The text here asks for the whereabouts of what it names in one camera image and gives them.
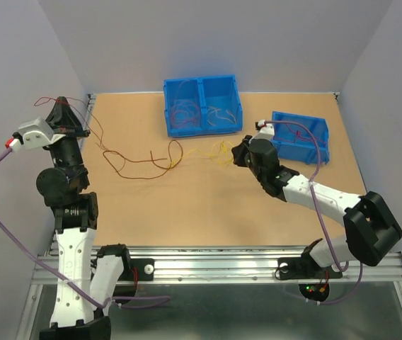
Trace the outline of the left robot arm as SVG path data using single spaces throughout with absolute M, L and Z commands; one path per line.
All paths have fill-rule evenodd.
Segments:
M 103 246 L 91 266 L 97 230 L 98 200 L 87 193 L 90 182 L 79 140 L 90 132 L 83 127 L 67 98 L 60 96 L 45 122 L 52 141 L 44 148 L 53 166 L 40 172 L 38 192 L 54 215 L 58 244 L 57 295 L 50 325 L 40 339 L 109 339 L 108 316 L 118 279 L 131 274 L 130 253 L 124 244 Z

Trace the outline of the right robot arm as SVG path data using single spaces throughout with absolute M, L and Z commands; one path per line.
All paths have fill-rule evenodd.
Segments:
M 312 209 L 345 229 L 344 236 L 317 239 L 288 260 L 280 279 L 313 278 L 329 266 L 354 260 L 377 266 L 401 240 L 402 229 L 378 193 L 344 193 L 311 181 L 281 165 L 269 140 L 248 135 L 231 152 L 233 163 L 249 168 L 269 196 Z

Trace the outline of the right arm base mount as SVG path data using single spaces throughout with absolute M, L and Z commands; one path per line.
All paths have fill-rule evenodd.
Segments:
M 331 266 L 321 268 L 314 260 L 303 259 L 298 256 L 278 259 L 274 277 L 280 281 L 288 281 L 321 278 L 337 279 L 342 278 L 343 275 L 334 271 Z

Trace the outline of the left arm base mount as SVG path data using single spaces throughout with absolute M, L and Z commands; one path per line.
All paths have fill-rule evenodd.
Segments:
M 102 256 L 91 260 L 91 272 L 93 279 L 102 283 L 153 281 L 154 260 Z

